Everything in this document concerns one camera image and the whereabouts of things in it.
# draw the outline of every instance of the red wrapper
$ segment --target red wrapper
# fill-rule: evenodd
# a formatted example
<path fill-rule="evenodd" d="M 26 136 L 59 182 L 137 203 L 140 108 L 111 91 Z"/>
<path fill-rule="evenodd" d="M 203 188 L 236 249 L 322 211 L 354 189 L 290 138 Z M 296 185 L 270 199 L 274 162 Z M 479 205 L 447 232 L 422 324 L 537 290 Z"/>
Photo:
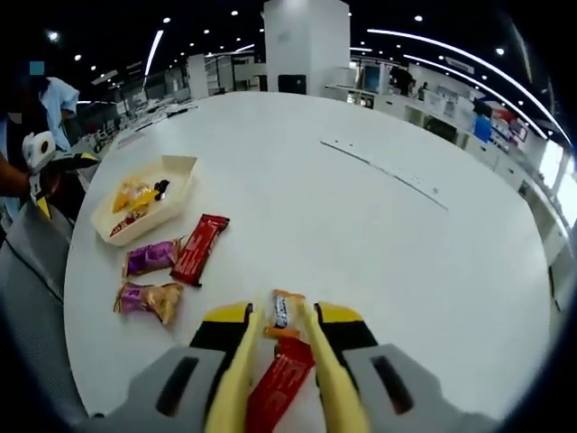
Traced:
<path fill-rule="evenodd" d="M 205 269 L 213 244 L 220 233 L 226 229 L 230 219 L 224 216 L 204 214 L 198 221 L 187 243 L 180 251 L 179 259 L 172 268 L 170 276 L 175 280 L 200 287 L 200 276 Z"/>
<path fill-rule="evenodd" d="M 245 427 L 251 433 L 272 432 L 315 365 L 310 346 L 296 338 L 281 338 L 275 353 L 248 400 Z"/>

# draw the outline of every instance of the gray chair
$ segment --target gray chair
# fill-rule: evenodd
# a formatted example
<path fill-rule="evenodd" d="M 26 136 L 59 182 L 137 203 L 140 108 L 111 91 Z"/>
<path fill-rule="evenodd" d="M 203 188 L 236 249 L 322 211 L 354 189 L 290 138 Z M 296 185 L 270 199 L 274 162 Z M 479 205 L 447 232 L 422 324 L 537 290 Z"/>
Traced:
<path fill-rule="evenodd" d="M 24 204 L 10 226 L 6 240 L 16 254 L 39 273 L 49 288 L 63 299 L 66 261 L 72 224 L 54 207 L 52 221 L 32 204 Z"/>
<path fill-rule="evenodd" d="M 8 237 L 17 243 L 12 231 Z M 87 413 L 70 371 L 60 294 L 50 290 L 42 274 L 34 270 L 37 263 L 27 265 L 26 259 L 14 253 L 12 242 L 4 242 L 0 249 L 0 315 L 26 369 L 53 409 L 70 426 L 77 425 Z M 46 236 L 37 235 L 33 245 L 40 249 L 48 242 Z"/>

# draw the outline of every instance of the white tray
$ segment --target white tray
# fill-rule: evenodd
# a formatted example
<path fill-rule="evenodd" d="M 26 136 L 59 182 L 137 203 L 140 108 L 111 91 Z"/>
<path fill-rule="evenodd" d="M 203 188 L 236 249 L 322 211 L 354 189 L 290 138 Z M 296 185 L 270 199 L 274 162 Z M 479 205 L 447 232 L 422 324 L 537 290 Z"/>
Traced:
<path fill-rule="evenodd" d="M 100 202 L 94 214 L 90 217 L 92 225 L 105 242 L 116 246 L 124 246 L 154 227 L 175 217 L 182 212 L 188 200 L 193 183 L 192 170 L 196 162 L 197 158 L 192 156 L 163 155 L 142 170 L 127 176 L 125 179 L 136 178 L 151 186 L 163 179 L 169 180 L 170 184 L 164 199 L 159 202 L 153 202 L 147 215 L 114 236 L 110 236 L 110 232 L 126 217 L 127 211 L 122 210 L 116 214 L 112 213 L 116 190 L 111 191 Z M 121 181 L 123 180 L 118 180 L 117 185 L 120 185 Z"/>

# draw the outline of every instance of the purple candy wrapper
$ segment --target purple candy wrapper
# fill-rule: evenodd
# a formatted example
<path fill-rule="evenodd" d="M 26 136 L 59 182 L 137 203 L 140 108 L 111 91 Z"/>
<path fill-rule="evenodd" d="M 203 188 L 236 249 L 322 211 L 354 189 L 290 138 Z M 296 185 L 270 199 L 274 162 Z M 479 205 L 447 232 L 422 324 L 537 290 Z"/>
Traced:
<path fill-rule="evenodd" d="M 132 313 L 144 311 L 154 314 L 162 325 L 167 325 L 176 315 L 183 287 L 176 282 L 162 286 L 135 284 L 126 281 L 116 295 L 114 311 Z"/>
<path fill-rule="evenodd" d="M 126 255 L 123 277 L 171 268 L 179 256 L 179 249 L 179 239 L 136 248 Z"/>

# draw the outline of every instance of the round white table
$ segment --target round white table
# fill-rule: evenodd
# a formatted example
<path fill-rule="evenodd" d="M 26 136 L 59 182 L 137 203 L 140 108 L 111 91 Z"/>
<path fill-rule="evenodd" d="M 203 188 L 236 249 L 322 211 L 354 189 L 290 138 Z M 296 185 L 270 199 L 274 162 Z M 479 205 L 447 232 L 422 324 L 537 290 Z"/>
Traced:
<path fill-rule="evenodd" d="M 64 314 L 87 411 L 107 413 L 130 380 L 187 345 L 208 310 L 281 288 L 359 311 L 373 335 L 440 381 L 461 410 L 501 419 L 536 374 L 549 336 L 544 249 L 525 201 L 442 138 L 330 99 L 235 93 L 114 143 L 70 246 Z M 437 188 L 446 208 L 320 141 Z M 89 218 L 126 174 L 162 154 L 198 157 L 186 212 L 124 248 Z M 174 327 L 113 312 L 121 264 L 136 245 L 189 235 L 201 214 L 231 218 Z M 168 272 L 136 282 L 163 283 Z"/>

